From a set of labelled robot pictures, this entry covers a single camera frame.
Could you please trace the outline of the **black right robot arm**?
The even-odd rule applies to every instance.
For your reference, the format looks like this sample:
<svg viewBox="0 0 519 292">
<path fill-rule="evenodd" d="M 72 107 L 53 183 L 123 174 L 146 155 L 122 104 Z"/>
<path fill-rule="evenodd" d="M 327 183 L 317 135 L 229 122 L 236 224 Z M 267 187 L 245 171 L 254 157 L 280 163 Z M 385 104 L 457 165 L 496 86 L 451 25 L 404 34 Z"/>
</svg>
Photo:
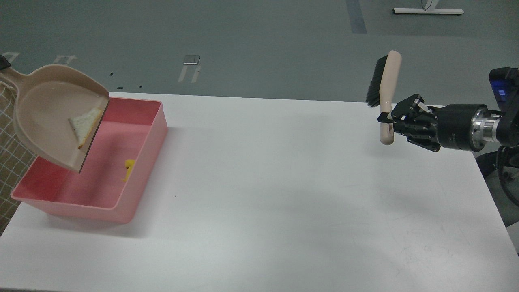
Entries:
<svg viewBox="0 0 519 292">
<path fill-rule="evenodd" d="M 440 148 L 479 152 L 488 142 L 499 143 L 499 149 L 478 165 L 484 177 L 497 172 L 505 196 L 518 205 L 518 194 L 508 188 L 515 176 L 505 171 L 518 168 L 518 68 L 493 69 L 488 79 L 498 110 L 486 105 L 432 107 L 414 94 L 382 110 L 377 120 L 409 143 L 432 152 Z"/>
</svg>

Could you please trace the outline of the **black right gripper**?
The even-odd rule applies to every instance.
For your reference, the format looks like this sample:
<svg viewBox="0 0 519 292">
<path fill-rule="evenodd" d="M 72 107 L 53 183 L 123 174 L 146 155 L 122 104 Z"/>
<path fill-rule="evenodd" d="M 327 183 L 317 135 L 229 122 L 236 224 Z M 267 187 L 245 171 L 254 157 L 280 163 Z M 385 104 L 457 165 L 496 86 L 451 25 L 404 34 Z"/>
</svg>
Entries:
<svg viewBox="0 0 519 292">
<path fill-rule="evenodd" d="M 447 105 L 432 107 L 424 104 L 420 94 L 398 102 L 390 112 L 380 113 L 377 121 L 392 124 L 407 142 L 439 152 L 440 148 L 479 152 L 493 141 L 493 117 L 485 105 Z"/>
</svg>

